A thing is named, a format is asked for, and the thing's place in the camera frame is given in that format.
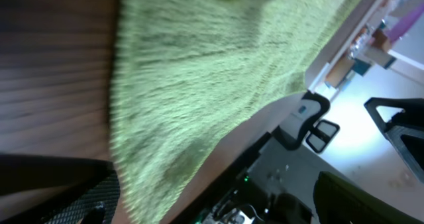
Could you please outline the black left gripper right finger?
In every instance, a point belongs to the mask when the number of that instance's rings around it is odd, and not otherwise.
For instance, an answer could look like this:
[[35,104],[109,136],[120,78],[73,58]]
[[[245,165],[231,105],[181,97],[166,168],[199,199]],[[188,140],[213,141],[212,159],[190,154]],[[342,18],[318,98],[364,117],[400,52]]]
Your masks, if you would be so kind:
[[319,173],[313,201],[320,224],[423,224],[330,172]]

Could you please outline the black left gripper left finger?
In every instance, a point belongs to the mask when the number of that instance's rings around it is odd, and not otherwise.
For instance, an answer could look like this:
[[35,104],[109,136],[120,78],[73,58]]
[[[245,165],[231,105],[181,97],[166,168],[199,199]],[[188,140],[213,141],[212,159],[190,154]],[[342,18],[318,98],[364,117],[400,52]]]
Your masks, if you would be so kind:
[[86,158],[1,155],[1,195],[65,190],[2,223],[111,223],[120,198],[113,163]]

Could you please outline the light green cloth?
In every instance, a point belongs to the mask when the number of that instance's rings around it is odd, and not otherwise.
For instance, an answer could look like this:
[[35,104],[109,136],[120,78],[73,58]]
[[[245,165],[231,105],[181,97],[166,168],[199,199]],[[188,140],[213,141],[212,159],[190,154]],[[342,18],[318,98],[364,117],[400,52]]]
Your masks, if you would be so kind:
[[111,154],[133,223],[158,223],[219,141],[306,90],[361,0],[121,0]]

